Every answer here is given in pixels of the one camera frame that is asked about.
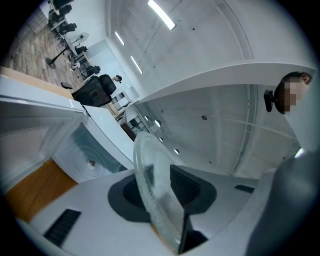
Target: white ceiling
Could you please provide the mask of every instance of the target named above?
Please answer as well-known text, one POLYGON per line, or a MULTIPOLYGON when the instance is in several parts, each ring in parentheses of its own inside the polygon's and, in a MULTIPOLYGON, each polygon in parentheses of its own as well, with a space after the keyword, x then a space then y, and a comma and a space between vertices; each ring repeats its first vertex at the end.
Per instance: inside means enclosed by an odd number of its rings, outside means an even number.
POLYGON ((148 6, 148 0, 108 0, 106 32, 126 58, 140 84, 141 97, 221 63, 243 59, 217 0, 157 0, 177 26, 173 30, 148 6), (119 42, 115 31, 123 39, 119 42), (130 59, 143 71, 140 75, 130 59))
POLYGON ((156 135, 170 150, 178 148, 179 157, 189 166, 258 179, 263 171, 277 167, 300 148, 285 117, 265 110, 265 89, 272 87, 214 86, 136 106, 142 116, 162 122, 156 135))

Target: black vent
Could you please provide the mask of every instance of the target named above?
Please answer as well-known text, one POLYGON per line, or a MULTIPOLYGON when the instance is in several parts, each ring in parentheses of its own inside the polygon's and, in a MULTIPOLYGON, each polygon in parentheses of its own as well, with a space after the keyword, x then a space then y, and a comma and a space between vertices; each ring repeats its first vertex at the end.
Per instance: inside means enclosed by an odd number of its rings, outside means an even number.
POLYGON ((80 211, 66 209, 44 234, 44 237, 56 246, 61 247, 80 214, 80 211))
POLYGON ((250 193, 250 194, 252 194, 255 191, 254 187, 246 186, 246 185, 240 185, 240 184, 236 185, 234 188, 236 190, 241 190, 241 191, 244 191, 244 192, 247 192, 247 193, 250 193))
POLYGON ((200 195, 200 185, 180 172, 171 170, 170 179, 171 188, 182 206, 192 202, 200 195))

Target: gray surface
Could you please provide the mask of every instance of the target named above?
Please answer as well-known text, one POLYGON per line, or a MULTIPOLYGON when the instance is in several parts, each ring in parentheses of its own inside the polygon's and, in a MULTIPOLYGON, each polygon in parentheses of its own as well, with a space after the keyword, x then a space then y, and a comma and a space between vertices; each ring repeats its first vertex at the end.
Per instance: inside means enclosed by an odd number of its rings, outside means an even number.
MULTIPOLYGON (((190 168, 184 167, 184 169, 191 172, 190 168)), ((174 255, 155 234, 149 223, 126 221, 118 216, 108 203, 107 195, 111 185, 133 172, 127 170, 77 185, 39 212, 31 220, 31 227, 44 234, 59 215, 66 208, 70 208, 82 212, 62 245, 62 249, 71 254, 174 255)), ((241 202, 232 199, 235 196, 233 190, 227 191, 228 188, 224 186, 228 183, 230 186, 232 183, 255 185, 257 181, 239 178, 231 183, 231 180, 226 182, 226 179, 232 179, 228 176, 218 177, 198 170, 192 173, 214 183, 217 188, 217 200, 216 205, 214 203, 208 212, 191 217, 196 229, 201 229, 205 235, 209 234, 212 238, 185 255, 245 255, 250 235, 266 205, 274 170, 262 175, 252 195, 245 195, 245 192, 235 189, 237 200, 241 202), (228 203, 219 201, 219 197, 228 203)))
POLYGON ((256 224, 266 206, 275 169, 263 173, 242 211, 214 238, 188 251, 185 256, 244 256, 256 224))
POLYGON ((202 232, 208 239, 228 225, 243 209, 252 194, 240 191, 234 187, 238 184, 255 188, 257 179, 236 178, 200 171, 185 166, 179 166, 186 172, 210 182, 216 189, 216 200, 205 212, 191 215, 190 220, 194 230, 202 232))
POLYGON ((127 221, 110 207, 109 188, 131 174, 133 170, 126 170, 78 184, 39 212, 31 220, 31 227, 43 235, 69 208, 82 212, 61 247, 71 254, 173 255, 149 223, 127 221))

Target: office chair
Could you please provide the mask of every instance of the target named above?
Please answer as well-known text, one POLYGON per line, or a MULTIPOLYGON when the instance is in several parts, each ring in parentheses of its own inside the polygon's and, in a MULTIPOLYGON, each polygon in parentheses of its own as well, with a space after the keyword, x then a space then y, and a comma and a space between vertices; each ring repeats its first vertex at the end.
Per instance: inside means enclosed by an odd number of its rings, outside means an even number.
POLYGON ((68 32, 75 31, 76 28, 77 28, 77 25, 75 23, 71 23, 60 28, 58 32, 60 35, 65 35, 68 32))
POLYGON ((106 87, 108 86, 103 84, 99 77, 94 76, 79 90, 72 93, 72 97, 82 105, 101 107, 110 103, 112 100, 108 91, 105 90, 106 87))
POLYGON ((69 4, 73 1, 74 0, 53 0, 53 5, 60 12, 61 8, 65 7, 67 4, 69 4))
POLYGON ((55 12, 52 12, 51 14, 52 19, 58 23, 65 17, 66 14, 70 13, 71 10, 72 10, 72 7, 70 4, 68 4, 59 10, 60 15, 57 15, 55 12))
POLYGON ((100 75, 99 78, 102 81, 102 84, 104 86, 104 90, 109 94, 113 94, 114 91, 117 89, 115 86, 114 81, 112 81, 111 77, 108 76, 107 74, 100 75))
POLYGON ((85 47, 85 46, 81 46, 79 48, 77 48, 77 46, 75 46, 74 49, 78 55, 81 54, 82 52, 86 52, 88 50, 87 47, 85 47))

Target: black office chair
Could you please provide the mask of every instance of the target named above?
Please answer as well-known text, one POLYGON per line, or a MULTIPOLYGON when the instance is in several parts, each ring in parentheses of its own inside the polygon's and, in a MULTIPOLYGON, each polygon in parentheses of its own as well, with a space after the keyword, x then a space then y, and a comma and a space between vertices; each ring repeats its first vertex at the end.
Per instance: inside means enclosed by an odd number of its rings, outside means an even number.
POLYGON ((106 85, 103 84, 101 79, 94 76, 79 90, 72 93, 72 96, 75 101, 80 102, 82 105, 101 107, 112 100, 105 88, 106 85))
POLYGON ((53 5, 60 12, 61 8, 65 7, 67 4, 69 4, 73 1, 74 0, 53 0, 53 5))
POLYGON ((85 47, 85 46, 81 46, 81 47, 79 47, 79 48, 77 48, 76 46, 74 47, 74 49, 75 49, 75 51, 76 51, 76 54, 81 54, 82 52, 86 52, 88 49, 87 49, 87 47, 85 47))
POLYGON ((117 89, 115 86, 114 81, 112 81, 111 77, 107 74, 100 75, 99 78, 101 79, 101 82, 104 86, 104 90, 109 94, 113 94, 114 91, 117 89))
POLYGON ((75 31, 76 28, 77 28, 77 25, 75 23, 71 23, 60 28, 58 32, 60 35, 65 35, 68 32, 75 31))

